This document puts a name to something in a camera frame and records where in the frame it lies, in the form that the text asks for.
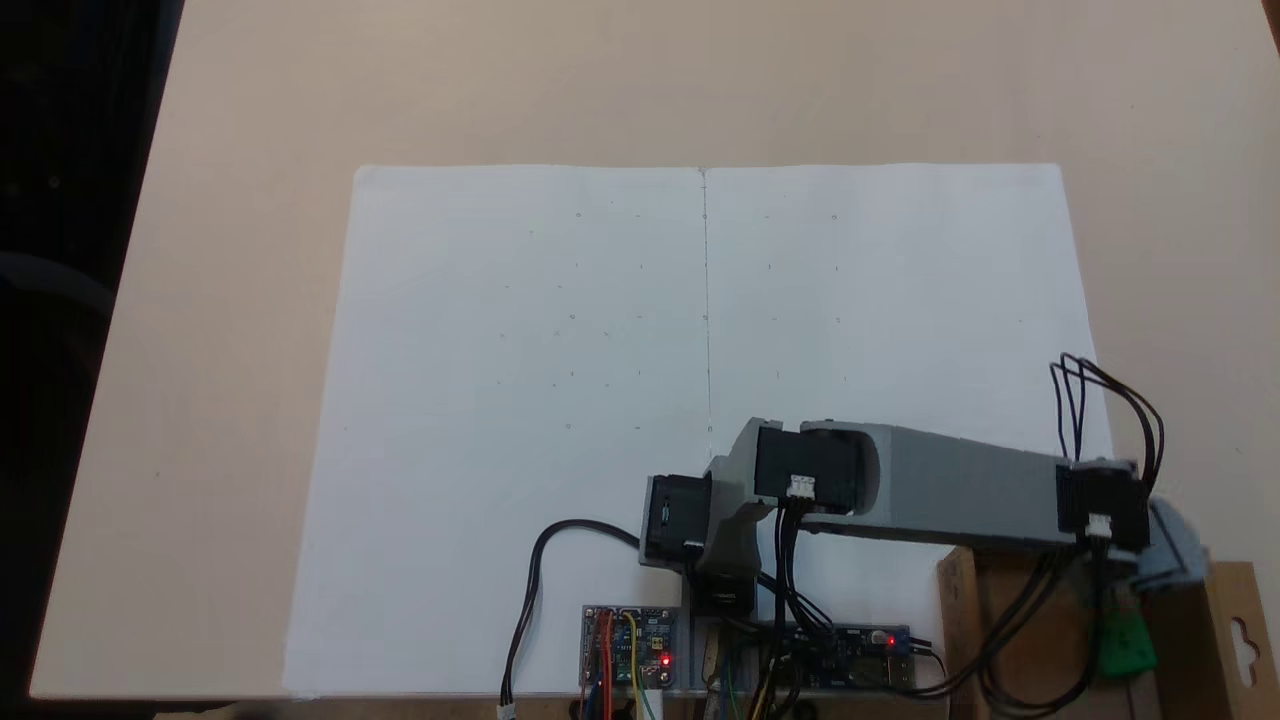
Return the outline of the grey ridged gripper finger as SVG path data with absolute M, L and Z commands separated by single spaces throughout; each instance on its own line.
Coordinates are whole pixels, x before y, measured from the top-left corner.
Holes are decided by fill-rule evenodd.
M 1105 582 L 1098 607 L 1102 623 L 1128 623 L 1129 618 L 1142 618 L 1140 597 L 1128 582 Z

